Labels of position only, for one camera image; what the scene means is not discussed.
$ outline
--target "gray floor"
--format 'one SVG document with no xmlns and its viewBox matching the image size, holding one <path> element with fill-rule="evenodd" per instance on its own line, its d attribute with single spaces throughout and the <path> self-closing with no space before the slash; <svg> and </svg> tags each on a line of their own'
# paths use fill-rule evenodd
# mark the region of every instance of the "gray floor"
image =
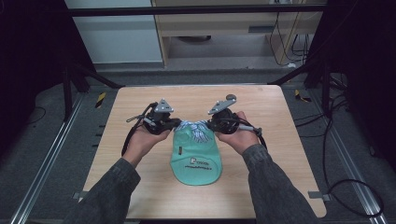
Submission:
<svg viewBox="0 0 396 224">
<path fill-rule="evenodd" d="M 287 66 L 276 64 L 268 43 L 260 35 L 212 36 L 212 39 L 206 42 L 174 38 L 169 56 L 169 64 L 165 68 L 138 68 L 131 72 L 103 75 L 126 85 L 262 84 L 282 77 L 291 70 Z M 302 80 L 304 76 L 299 76 L 282 88 L 294 119 L 319 113 L 315 103 L 295 99 L 295 89 L 300 89 L 308 97 L 314 97 L 314 93 L 318 91 L 305 91 L 302 88 Z M 62 219 L 77 203 L 77 200 L 72 198 L 73 193 L 82 190 L 97 145 L 100 143 L 100 133 L 103 132 L 103 125 L 106 124 L 117 94 L 116 90 L 104 87 L 93 80 L 90 82 L 92 88 L 83 94 L 83 103 L 76 121 L 38 195 L 29 216 L 30 221 L 55 222 Z M 103 91 L 106 92 L 103 105 L 101 108 L 94 108 L 98 95 Z M 5 223 L 21 203 L 61 128 L 64 114 L 62 86 L 55 86 L 40 93 L 36 98 L 36 105 L 45 108 L 45 116 L 25 126 L 13 145 L 12 154 L 0 168 L 0 220 Z M 30 121 L 39 119 L 42 115 L 44 110 L 38 108 Z M 296 120 L 296 124 L 302 122 L 304 120 Z M 396 223 L 396 199 L 393 193 L 396 189 L 395 173 L 384 160 L 370 156 L 369 146 L 359 125 L 345 107 L 334 112 L 333 128 L 342 136 L 348 152 L 366 182 L 374 186 L 383 198 L 386 219 L 389 223 Z M 321 163 L 323 137 L 307 136 L 321 134 L 324 130 L 325 123 L 321 119 L 298 128 L 321 191 L 327 189 Z M 331 183 L 347 178 L 347 172 L 331 138 L 326 143 L 326 164 Z M 341 186 L 336 193 L 347 204 L 363 211 L 360 199 L 350 184 Z M 327 202 L 326 208 L 328 214 L 322 219 L 324 223 L 371 223 L 368 218 L 348 212 L 336 201 Z"/>
</svg>

